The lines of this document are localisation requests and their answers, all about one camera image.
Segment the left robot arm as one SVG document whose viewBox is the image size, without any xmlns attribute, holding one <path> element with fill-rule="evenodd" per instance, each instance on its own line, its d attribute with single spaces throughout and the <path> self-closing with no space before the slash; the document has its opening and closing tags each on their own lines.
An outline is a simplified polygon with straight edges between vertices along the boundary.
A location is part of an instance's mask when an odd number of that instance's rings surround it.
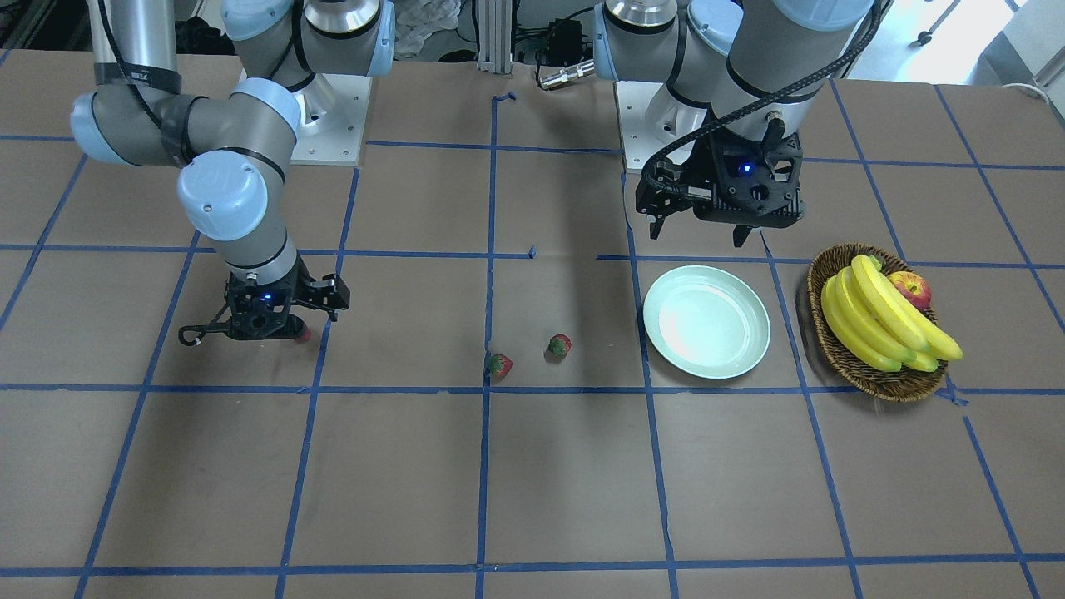
<svg viewBox="0 0 1065 599">
<path fill-rule="evenodd" d="M 871 43 L 883 1 L 605 1 L 592 60 L 617 85 L 635 207 L 658 238 L 684 212 L 731 242 L 804 216 L 800 126 Z"/>
</svg>

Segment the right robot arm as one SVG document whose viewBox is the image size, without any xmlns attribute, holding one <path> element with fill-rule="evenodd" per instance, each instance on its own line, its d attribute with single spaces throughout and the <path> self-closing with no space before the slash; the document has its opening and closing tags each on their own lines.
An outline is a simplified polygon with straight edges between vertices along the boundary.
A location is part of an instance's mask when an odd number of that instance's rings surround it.
<svg viewBox="0 0 1065 599">
<path fill-rule="evenodd" d="M 394 56 L 391 1 L 225 1 L 225 34 L 245 79 L 224 99 L 181 90 L 171 1 L 91 1 L 96 88 L 73 102 L 85 155 L 119 166 L 179 169 L 176 196 L 229 268 L 225 303 L 179 331 L 237 341 L 308 339 L 294 306 L 349 308 L 335 274 L 313 277 L 280 213 L 290 159 L 310 133 L 305 98 L 325 72 L 381 77 Z"/>
</svg>

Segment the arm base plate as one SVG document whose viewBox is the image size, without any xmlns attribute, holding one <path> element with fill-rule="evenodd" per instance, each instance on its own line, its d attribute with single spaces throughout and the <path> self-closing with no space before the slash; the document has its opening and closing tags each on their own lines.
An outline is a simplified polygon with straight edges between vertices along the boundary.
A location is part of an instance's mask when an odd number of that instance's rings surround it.
<svg viewBox="0 0 1065 599">
<path fill-rule="evenodd" d="M 615 92 L 628 174 L 639 173 L 656 151 L 700 128 L 708 109 L 665 82 L 617 81 Z"/>
<path fill-rule="evenodd" d="M 282 100 L 288 88 L 269 79 L 255 78 L 252 84 L 244 80 L 246 72 L 240 76 L 235 92 L 251 92 L 267 106 L 281 107 L 285 116 L 300 107 L 295 146 L 288 160 L 291 166 L 359 164 L 372 78 L 316 72 L 305 87 L 289 92 L 292 100 Z"/>
</svg>

